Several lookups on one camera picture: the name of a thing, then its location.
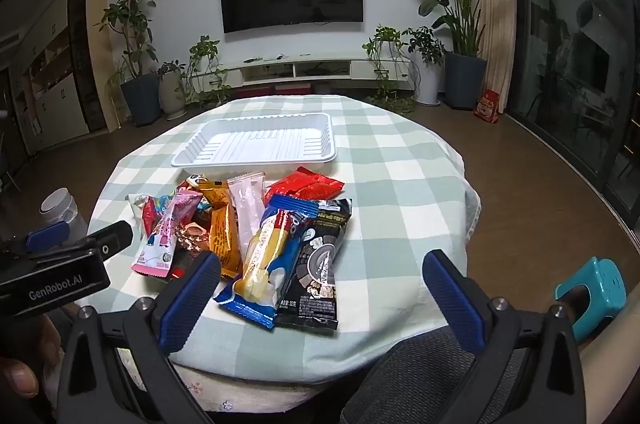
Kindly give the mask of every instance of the round table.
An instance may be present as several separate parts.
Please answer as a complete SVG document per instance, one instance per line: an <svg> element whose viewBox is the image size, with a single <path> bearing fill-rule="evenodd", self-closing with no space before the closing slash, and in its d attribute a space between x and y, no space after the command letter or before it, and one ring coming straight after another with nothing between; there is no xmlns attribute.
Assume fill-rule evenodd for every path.
<svg viewBox="0 0 640 424"><path fill-rule="evenodd" d="M344 182L340 197L353 199L335 260L338 330L325 335L278 327L270 332L209 301L185 347L171 357L186 367L180 375L206 410L246 410L239 396L221 396L217 382L233 386L227 393L241 393L237 384L242 383L249 390L277 387L289 396L288 403L273 409L267 395L264 404L252 403L254 411L295 406L318 391L303 385L346 375L398 341L445 325L421 276L422 258L431 249L442 249L466 274L465 244L480 202L464 177L462 158L427 128L343 96L236 100L172 128L120 160L96 202L90 232L117 220L135 225L127 195L174 189L186 173L171 167L172 157L202 124L299 112L331 115L337 157L319 171ZM140 296L157 295L162 282L130 269L140 238L137 227L134 244L106 263L111 286L83 304L116 311Z"/></svg>

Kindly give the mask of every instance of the air conditioner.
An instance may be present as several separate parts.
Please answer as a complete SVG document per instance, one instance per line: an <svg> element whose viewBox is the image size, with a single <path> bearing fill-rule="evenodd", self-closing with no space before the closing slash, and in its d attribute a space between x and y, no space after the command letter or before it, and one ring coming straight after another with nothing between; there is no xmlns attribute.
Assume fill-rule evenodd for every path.
<svg viewBox="0 0 640 424"><path fill-rule="evenodd" d="M0 38L0 53L15 47L22 41L22 32L16 30Z"/></svg>

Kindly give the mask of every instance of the gray chair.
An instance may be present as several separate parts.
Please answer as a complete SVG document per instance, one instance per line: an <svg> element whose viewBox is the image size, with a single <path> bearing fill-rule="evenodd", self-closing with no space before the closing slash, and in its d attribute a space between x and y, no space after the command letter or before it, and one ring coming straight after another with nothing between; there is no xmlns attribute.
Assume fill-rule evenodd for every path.
<svg viewBox="0 0 640 424"><path fill-rule="evenodd" d="M15 183L14 177L11 175L11 173L9 173L9 157L7 156L7 154L2 151L2 143L4 142L4 132L2 132L2 135L0 135L0 177L2 177L4 174L6 174L6 176L8 176L9 180L11 180L11 182L14 183L15 188L18 191L22 191L18 185Z"/></svg>

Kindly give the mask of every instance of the gray plant pot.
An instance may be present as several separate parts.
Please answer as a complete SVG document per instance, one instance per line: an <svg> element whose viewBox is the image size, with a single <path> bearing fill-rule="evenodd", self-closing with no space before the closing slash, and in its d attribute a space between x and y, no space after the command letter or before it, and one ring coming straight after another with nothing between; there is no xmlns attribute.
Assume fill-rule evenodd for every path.
<svg viewBox="0 0 640 424"><path fill-rule="evenodd" d="M486 60L446 52L444 102L452 109L473 110L482 92Z"/></svg>
<svg viewBox="0 0 640 424"><path fill-rule="evenodd" d="M131 120L137 127L150 125L160 118L162 111L158 87L158 74L155 72L143 74L120 85L131 112Z"/></svg>

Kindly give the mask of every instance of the white plastic tray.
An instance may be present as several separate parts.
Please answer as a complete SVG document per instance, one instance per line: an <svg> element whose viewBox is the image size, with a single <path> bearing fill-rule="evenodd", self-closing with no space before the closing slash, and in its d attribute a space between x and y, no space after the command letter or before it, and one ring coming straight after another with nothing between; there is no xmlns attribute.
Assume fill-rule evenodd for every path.
<svg viewBox="0 0 640 424"><path fill-rule="evenodd" d="M268 172L269 168L323 163L335 158L331 117L317 114L257 115L210 121L174 156L171 166L190 173Z"/></svg>

